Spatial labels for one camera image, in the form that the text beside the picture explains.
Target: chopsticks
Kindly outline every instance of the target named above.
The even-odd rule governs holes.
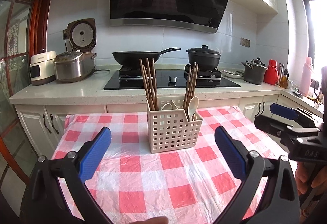
[[[197,84],[197,71],[198,65],[196,63],[194,63],[193,68],[192,66],[190,66],[188,71],[185,97],[183,103],[183,109],[185,110],[186,115],[190,101],[194,97],[195,85]]]
[[[143,84],[147,100],[149,102],[150,110],[159,110],[158,109],[158,98],[157,98],[157,82],[156,82],[156,73],[154,70],[154,59],[151,61],[152,70],[150,69],[149,59],[146,59],[146,66],[143,65],[142,59],[140,59],[141,72],[143,77]]]

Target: plastic spoon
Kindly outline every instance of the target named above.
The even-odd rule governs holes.
[[[166,103],[161,110],[172,110],[173,109],[173,105],[170,103]]]
[[[199,98],[198,97],[192,97],[190,100],[190,103],[188,105],[187,114],[189,117],[189,120],[192,121],[192,116],[197,111],[197,107],[199,106]]]

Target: utensil holder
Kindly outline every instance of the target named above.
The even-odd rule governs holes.
[[[148,136],[151,153],[194,147],[200,132],[202,117],[195,112],[189,121],[183,110],[184,96],[158,97],[159,109],[171,103],[172,110],[150,111],[147,100]]]

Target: wok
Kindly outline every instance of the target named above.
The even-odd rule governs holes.
[[[151,59],[153,58],[154,62],[156,62],[161,54],[181,50],[181,48],[172,47],[166,50],[162,50],[160,52],[152,52],[152,51],[118,51],[113,52],[112,55],[115,58],[116,62],[120,65],[125,66],[131,69],[138,69],[140,68],[140,59],[142,59],[143,64],[146,62],[146,58]]]

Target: hand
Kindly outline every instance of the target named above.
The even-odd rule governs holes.
[[[295,171],[295,181],[298,187],[298,194],[305,194],[308,190],[307,181],[309,179],[307,169],[303,165],[303,162],[297,162],[298,167]],[[316,188],[317,186],[320,188],[317,191],[317,195],[322,194],[323,192],[327,191],[327,166],[323,167],[317,176],[312,181],[311,187]]]
[[[130,224],[168,224],[168,218],[165,216],[158,216],[144,221],[136,221]]]

